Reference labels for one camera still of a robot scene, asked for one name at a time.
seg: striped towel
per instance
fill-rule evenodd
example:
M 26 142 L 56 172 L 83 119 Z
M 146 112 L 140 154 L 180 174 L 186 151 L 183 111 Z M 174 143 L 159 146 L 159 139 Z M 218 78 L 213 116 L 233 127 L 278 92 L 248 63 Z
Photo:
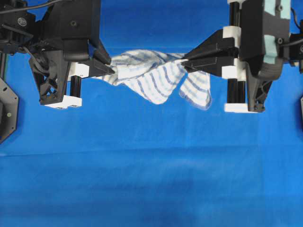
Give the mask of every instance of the striped towel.
M 183 56 L 149 50 L 127 51 L 113 57 L 111 68 L 115 74 L 97 79 L 113 86 L 124 84 L 148 101 L 163 104 L 187 73 L 181 65 Z M 193 106 L 207 110 L 211 103 L 210 75 L 189 73 L 179 94 Z

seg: blue backdrop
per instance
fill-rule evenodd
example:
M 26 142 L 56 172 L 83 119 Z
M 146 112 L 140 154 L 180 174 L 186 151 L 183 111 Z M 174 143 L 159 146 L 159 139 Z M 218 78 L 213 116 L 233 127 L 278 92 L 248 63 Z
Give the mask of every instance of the blue backdrop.
M 226 0 L 102 4 L 101 39 L 112 56 L 188 52 L 229 18 Z M 301 1 L 292 5 L 303 18 Z M 156 106 L 93 79 L 83 81 L 81 109 L 58 111 L 39 105 L 28 59 L 9 59 L 20 107 L 18 130 L 0 146 L 1 227 L 303 225 L 297 68 L 284 67 L 263 114 L 224 113 L 226 81 L 215 77 L 207 112 L 178 90 Z

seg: black cylindrical rod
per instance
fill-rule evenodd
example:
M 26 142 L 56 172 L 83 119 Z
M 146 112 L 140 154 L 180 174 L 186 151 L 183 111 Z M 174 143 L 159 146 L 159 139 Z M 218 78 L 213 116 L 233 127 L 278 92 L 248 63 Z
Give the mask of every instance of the black cylindrical rod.
M 240 4 L 238 2 L 230 3 L 230 26 L 239 26 Z M 227 103 L 238 103 L 238 81 L 236 79 L 228 80 Z
M 238 2 L 230 3 L 229 25 L 230 26 L 240 25 L 240 4 Z
M 71 77 L 71 96 L 81 98 L 81 77 Z
M 246 103 L 246 82 L 239 81 L 238 82 L 238 103 Z
M 238 81 L 237 81 L 237 79 L 228 80 L 227 103 L 238 103 Z

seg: white plastic block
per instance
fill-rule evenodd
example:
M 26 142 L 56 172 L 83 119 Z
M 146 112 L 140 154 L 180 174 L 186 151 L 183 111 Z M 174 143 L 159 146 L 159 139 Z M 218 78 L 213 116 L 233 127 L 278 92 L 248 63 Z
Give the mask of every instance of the white plastic block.
M 64 96 L 61 103 L 55 103 L 50 105 L 45 105 L 54 109 L 67 109 L 68 107 L 81 107 L 82 98 L 73 97 L 73 96 Z
M 80 63 L 77 63 L 77 62 L 72 62 L 70 73 L 68 75 L 68 81 L 71 80 L 72 76 L 79 76 L 82 79 L 89 77 L 89 66 L 84 65 L 84 64 L 80 64 Z
M 224 107 L 224 111 L 228 112 L 228 113 L 236 113 L 236 114 L 256 114 L 256 112 L 249 112 L 248 111 L 248 105 L 246 103 L 242 104 L 242 103 L 226 103 L 225 107 Z
M 223 39 L 234 38 L 235 47 L 240 48 L 241 44 L 241 28 L 237 26 L 226 26 L 223 28 Z
M 234 59 L 233 66 L 222 67 L 223 79 L 237 79 L 238 81 L 246 81 L 246 64 L 238 58 Z

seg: black metal plate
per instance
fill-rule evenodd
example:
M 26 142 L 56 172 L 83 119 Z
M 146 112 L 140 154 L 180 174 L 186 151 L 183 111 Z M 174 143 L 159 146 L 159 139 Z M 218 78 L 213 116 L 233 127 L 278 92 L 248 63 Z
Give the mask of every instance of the black metal plate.
M 4 105 L 0 125 L 0 144 L 10 136 L 17 127 L 19 98 L 12 89 L 0 78 L 0 101 Z

